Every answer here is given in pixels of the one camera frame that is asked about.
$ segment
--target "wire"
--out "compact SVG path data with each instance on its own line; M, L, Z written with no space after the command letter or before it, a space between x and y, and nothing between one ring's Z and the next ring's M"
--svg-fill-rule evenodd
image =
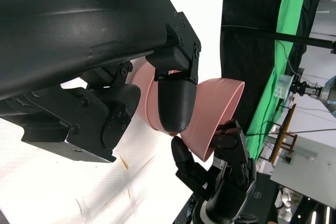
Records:
M303 108L303 107L299 107L299 106L296 106L296 108L302 109L302 110L316 110L316 111L322 111L322 112L330 113L329 110L310 109L310 108Z
M322 130L312 130L312 131L296 131L296 132L282 132L282 134L298 134L298 133L309 133L309 132L322 132L322 131L336 131L336 129L322 129ZM276 135L277 133L266 133L266 134L246 134L245 136L255 136L255 135Z
M327 81L330 80L330 78L328 79L328 78L324 78L324 77L319 77L319 76L315 76L315 75L313 75L313 74L308 74L308 73L303 73L302 75L305 75L305 76L312 76L312 77L319 78L319 79L322 79L322 80L327 80Z
M268 148L270 148L271 149L271 151L273 151L273 146L271 146L271 143L264 143ZM279 156L279 157L281 157L282 159L285 159L286 160L286 157L285 156L283 156L283 155L281 155L280 153L277 153L277 155Z
M298 77L300 77L301 79L303 79L303 80L305 80L305 81L308 81L310 84L312 84L312 85L314 85L314 86L317 86L317 87L321 87L321 86L319 86L319 85L317 85L317 84L315 84L315 83L312 83L310 80L307 80L306 78L302 77L302 75L300 75L300 74L298 74L298 73L296 73L296 72L294 71L294 69L293 69L293 67L292 67L292 64L290 63L290 60L289 60L289 58L288 58L288 55L286 54L286 48L285 48L285 46L283 45L283 43L281 42L281 40L277 40L277 41L282 45L282 47L283 47L283 49L284 49L284 54L285 54L285 56L286 56L286 59L287 59L287 61L288 61L288 65L289 65L290 69L292 70L292 72L293 72L295 75L297 75Z

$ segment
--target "white object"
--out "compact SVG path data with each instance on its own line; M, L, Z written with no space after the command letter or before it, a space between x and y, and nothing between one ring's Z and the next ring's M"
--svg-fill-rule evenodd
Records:
M277 90L275 92L275 96L280 99L286 99L289 93L289 88L292 84L294 76L288 76L285 74L281 74L277 83Z
M313 212L313 215L311 217L311 224L315 224L316 222L316 212Z

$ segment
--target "robotic hand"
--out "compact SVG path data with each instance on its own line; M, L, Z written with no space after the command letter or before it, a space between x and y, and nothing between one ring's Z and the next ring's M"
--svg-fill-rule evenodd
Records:
M178 136L172 139L176 176L189 187L198 203L193 223L229 224L255 222L245 219L242 211L256 186L256 165L246 148L244 134L236 120L220 125L212 138L215 149L209 171L194 161L191 152Z
M144 56L156 68L162 126L188 126L201 42L170 0L0 0L0 10L0 118L24 128L23 142L113 162L140 99L125 84L129 61ZM87 88L61 88L75 77Z

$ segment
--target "black panel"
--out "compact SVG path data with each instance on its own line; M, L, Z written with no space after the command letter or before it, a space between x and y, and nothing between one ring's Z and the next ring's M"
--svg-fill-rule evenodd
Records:
M158 0L0 0L0 99L166 41Z

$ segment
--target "black cable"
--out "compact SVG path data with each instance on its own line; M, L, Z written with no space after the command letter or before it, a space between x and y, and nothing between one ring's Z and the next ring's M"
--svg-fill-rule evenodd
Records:
M261 159L263 159L263 160L266 160L266 161L269 161L269 159L267 159L267 158L265 158L265 157L259 157L259 158L261 158Z
M336 129L322 129L322 130L312 130L312 131L296 131L296 132L282 132L282 134L298 134L298 133L309 133L309 132L322 132L322 131L336 131ZM277 133L261 133L261 134L246 134L245 136L256 136L256 135L277 135Z

